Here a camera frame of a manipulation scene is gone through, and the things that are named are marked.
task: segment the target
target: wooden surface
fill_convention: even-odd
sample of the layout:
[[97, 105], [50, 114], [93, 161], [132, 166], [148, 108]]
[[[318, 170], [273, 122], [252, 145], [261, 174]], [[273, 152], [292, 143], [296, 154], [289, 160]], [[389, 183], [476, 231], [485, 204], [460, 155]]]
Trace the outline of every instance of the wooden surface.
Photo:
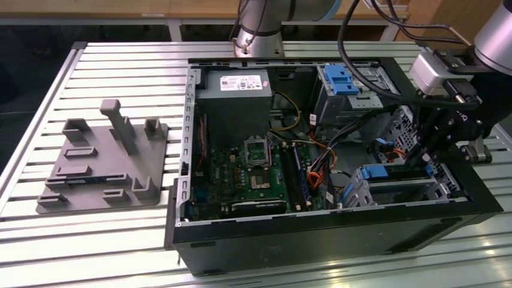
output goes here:
[[2, 17], [165, 17], [169, 0], [0, 0]]
[[[228, 18], [233, 19], [237, 15], [238, 0], [169, 0], [169, 16], [172, 18]], [[334, 15], [334, 19], [342, 19], [352, 1], [341, 2], [341, 7]], [[397, 12], [400, 17], [406, 18], [406, 11]], [[370, 10], [362, 1], [357, 5], [353, 19], [381, 19], [377, 13]]]
[[[169, 17], [196, 19], [236, 18], [238, 0], [0, 0], [2, 17], [141, 18]], [[342, 19], [350, 1], [342, 1], [334, 19]], [[405, 11], [398, 11], [402, 18]], [[360, 3], [353, 19], [380, 19]]]
[[[472, 41], [500, 3], [501, 0], [410, 0], [410, 17], [406, 22], [448, 24]], [[410, 29], [409, 31], [417, 36], [452, 37], [450, 33], [438, 29]], [[404, 41], [408, 38], [398, 33], [396, 40]], [[428, 44], [434, 48], [462, 47], [445, 43], [428, 42]]]

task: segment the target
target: blue component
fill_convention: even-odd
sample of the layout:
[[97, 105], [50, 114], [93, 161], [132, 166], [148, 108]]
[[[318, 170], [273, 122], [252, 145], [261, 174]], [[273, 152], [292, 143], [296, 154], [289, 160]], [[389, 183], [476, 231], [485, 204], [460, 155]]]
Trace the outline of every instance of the blue component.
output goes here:
[[357, 95], [358, 88], [353, 85], [352, 76], [341, 65], [325, 65], [326, 81], [333, 87], [334, 95]]
[[429, 176], [433, 175], [433, 168], [432, 168], [430, 164], [428, 164], [428, 165], [425, 166], [425, 171], [426, 171], [426, 174], [428, 174]]
[[362, 178], [369, 179], [369, 173], [365, 168], [361, 168]]
[[345, 192], [342, 192], [341, 198], [337, 201], [337, 203], [342, 203], [342, 201], [345, 200], [346, 196], [350, 194], [352, 189], [353, 189], [353, 184], [350, 183], [350, 185], [345, 189]]
[[366, 171], [372, 178], [389, 177], [384, 166], [366, 166]]
[[334, 14], [336, 14], [336, 12], [337, 12], [340, 6], [341, 6], [341, 0], [336, 0], [333, 6], [330, 7], [330, 10], [329, 10], [329, 11], [326, 12], [326, 14], [317, 20], [317, 22], [318, 22], [318, 21], [329, 20], [329, 19], [334, 16]]
[[382, 138], [376, 138], [374, 140], [376, 140], [380, 144], [382, 144], [382, 145], [394, 146], [394, 142], [393, 142], [393, 141], [385, 141]]

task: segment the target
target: green circuit board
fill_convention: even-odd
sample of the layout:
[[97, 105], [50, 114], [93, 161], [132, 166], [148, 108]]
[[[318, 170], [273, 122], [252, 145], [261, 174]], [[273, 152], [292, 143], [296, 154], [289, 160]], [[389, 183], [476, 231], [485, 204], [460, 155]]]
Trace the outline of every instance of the green circuit board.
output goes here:
[[[265, 157], [265, 152], [260, 149], [268, 147], [254, 146], [248, 155], [249, 161]], [[310, 164], [308, 147], [301, 145], [297, 151], [302, 159], [301, 166], [305, 168]], [[210, 150], [209, 171], [204, 177], [206, 181], [198, 181], [193, 185], [194, 220], [218, 219], [217, 211], [222, 209], [222, 205], [246, 201], [282, 200], [286, 202], [286, 212], [292, 211], [277, 146], [269, 149], [269, 160], [268, 167], [246, 168], [242, 145]], [[321, 201], [312, 197], [312, 209], [322, 206]]]

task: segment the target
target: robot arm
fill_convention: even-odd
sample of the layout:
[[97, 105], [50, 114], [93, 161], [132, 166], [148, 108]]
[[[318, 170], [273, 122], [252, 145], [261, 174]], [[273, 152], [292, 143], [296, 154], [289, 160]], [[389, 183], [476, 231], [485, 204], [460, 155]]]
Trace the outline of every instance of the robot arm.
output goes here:
[[282, 57], [281, 22], [332, 18], [341, 0], [241, 0], [237, 57]]
[[[284, 56], [281, 22], [326, 20], [340, 5], [341, 0], [245, 0], [238, 14], [236, 56]], [[416, 97], [434, 98], [446, 91], [446, 100], [478, 105], [468, 111], [416, 108], [417, 145], [406, 162], [420, 166], [430, 160], [450, 161], [453, 153], [448, 150], [462, 140], [469, 141], [461, 147], [465, 159], [490, 162], [482, 138], [512, 113], [512, 0], [504, 0], [474, 38], [474, 45], [465, 50], [421, 52], [410, 76], [418, 86]]]
[[512, 0], [504, 0], [465, 50], [421, 52], [410, 68], [424, 97], [448, 92], [453, 101], [476, 102], [470, 111], [425, 109], [417, 111], [417, 147], [408, 162], [449, 161], [448, 148], [461, 146], [465, 160], [492, 162], [482, 139], [512, 113]]

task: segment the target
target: orange wire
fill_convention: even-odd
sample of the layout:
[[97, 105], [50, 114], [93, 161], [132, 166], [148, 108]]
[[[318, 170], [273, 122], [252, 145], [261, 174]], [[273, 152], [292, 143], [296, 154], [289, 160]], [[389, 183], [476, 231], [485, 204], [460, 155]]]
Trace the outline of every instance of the orange wire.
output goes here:
[[322, 181], [322, 177], [318, 175], [317, 172], [309, 172], [309, 173], [306, 174], [306, 180], [308, 180], [310, 186], [313, 186], [313, 189], [316, 189], [316, 188], [318, 188], [318, 186], [320, 186], [320, 183], [321, 183], [321, 181]]
[[[324, 144], [321, 144], [320, 142], [317, 142], [313, 138], [313, 133], [309, 134], [309, 140], [313, 141], [321, 148], [326, 148], [326, 146]], [[337, 157], [336, 157], [336, 153], [334, 151], [332, 151], [332, 149], [329, 149], [329, 152], [333, 156], [333, 163], [330, 164], [329, 168], [333, 169], [334, 168], [334, 164], [336, 164], [336, 161], [337, 161]]]
[[406, 158], [406, 154], [405, 154], [405, 152], [402, 152], [398, 148], [394, 148], [394, 149], [393, 149], [393, 152], [394, 152], [396, 154], [398, 154], [402, 158]]

